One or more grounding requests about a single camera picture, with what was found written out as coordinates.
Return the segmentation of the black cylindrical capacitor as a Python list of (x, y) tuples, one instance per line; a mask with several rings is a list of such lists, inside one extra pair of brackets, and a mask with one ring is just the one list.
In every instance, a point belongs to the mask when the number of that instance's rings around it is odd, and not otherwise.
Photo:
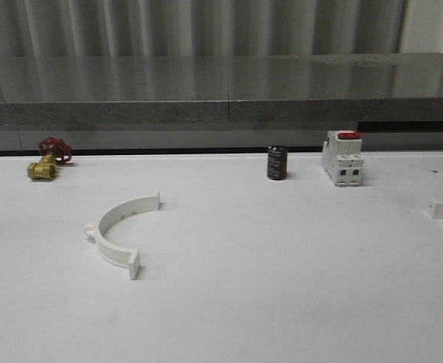
[(267, 177), (280, 181), (287, 177), (287, 147), (271, 145), (267, 148)]

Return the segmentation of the brass valve red handwheel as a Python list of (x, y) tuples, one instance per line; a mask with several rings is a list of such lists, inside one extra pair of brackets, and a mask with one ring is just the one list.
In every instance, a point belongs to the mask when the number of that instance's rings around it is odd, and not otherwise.
[(30, 163), (27, 176), (32, 180), (53, 180), (57, 175), (57, 165), (64, 165), (72, 159), (72, 148), (63, 139), (47, 137), (39, 143), (39, 162)]

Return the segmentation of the grey stone ledge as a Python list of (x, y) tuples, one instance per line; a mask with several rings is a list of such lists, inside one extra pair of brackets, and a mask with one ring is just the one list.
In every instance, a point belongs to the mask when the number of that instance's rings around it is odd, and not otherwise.
[(422, 122), (443, 129), (443, 54), (0, 57), (0, 124)]

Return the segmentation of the white pleated curtain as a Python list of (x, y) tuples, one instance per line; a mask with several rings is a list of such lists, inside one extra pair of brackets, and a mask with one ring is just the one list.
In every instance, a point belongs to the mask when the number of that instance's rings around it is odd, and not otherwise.
[(0, 1), (0, 57), (443, 53), (443, 1)]

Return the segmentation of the white circuit breaker red switch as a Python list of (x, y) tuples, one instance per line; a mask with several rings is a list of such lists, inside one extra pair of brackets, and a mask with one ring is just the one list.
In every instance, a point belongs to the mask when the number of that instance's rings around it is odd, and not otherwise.
[(332, 183), (338, 187), (361, 184), (364, 159), (361, 157), (362, 134), (352, 130), (327, 133), (323, 144), (322, 166)]

